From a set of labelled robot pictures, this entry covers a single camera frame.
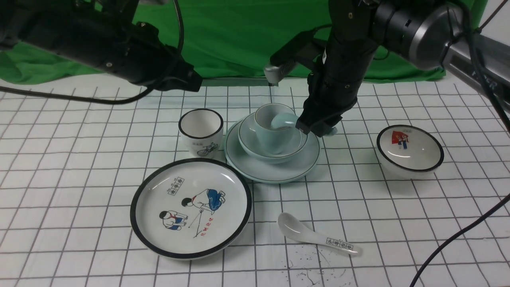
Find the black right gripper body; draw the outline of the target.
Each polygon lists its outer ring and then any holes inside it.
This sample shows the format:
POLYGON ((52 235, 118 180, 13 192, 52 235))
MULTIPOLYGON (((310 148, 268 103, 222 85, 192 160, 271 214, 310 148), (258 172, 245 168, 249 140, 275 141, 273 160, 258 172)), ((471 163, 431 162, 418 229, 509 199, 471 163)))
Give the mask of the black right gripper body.
POLYGON ((342 115, 357 103, 358 90, 377 49, 368 39, 340 41, 330 36, 308 77, 309 96, 295 127, 318 138, 333 134, 342 115))

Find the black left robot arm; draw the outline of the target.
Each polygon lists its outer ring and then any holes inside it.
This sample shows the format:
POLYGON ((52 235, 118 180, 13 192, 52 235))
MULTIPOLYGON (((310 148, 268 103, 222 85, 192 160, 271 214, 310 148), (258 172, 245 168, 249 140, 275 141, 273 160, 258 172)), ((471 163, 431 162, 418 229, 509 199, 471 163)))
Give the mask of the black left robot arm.
POLYGON ((159 30, 133 23, 138 0, 2 0, 1 51, 25 43, 138 86, 199 91, 202 77, 159 30))

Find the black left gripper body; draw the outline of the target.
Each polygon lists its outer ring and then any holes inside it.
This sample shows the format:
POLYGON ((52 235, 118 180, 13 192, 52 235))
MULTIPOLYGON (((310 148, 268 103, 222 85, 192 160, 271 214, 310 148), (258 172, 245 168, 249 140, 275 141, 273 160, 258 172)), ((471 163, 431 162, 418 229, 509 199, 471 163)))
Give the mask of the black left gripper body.
POLYGON ((184 24, 177 24, 177 46, 160 41, 159 30, 148 22, 137 22, 133 45, 129 48, 128 70, 133 72, 129 83, 151 87, 159 91, 184 90, 198 92, 202 76, 182 56, 184 24))

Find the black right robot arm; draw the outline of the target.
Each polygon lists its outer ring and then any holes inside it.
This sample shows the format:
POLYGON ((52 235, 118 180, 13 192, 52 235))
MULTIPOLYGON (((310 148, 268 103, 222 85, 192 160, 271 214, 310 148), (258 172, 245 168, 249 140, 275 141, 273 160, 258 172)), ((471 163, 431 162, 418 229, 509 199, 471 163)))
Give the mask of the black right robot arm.
POLYGON ((330 0, 325 60, 308 78, 310 93, 295 127, 330 134, 357 95, 379 47, 417 69, 444 69, 490 100, 509 128, 509 46, 472 27, 459 0, 330 0))

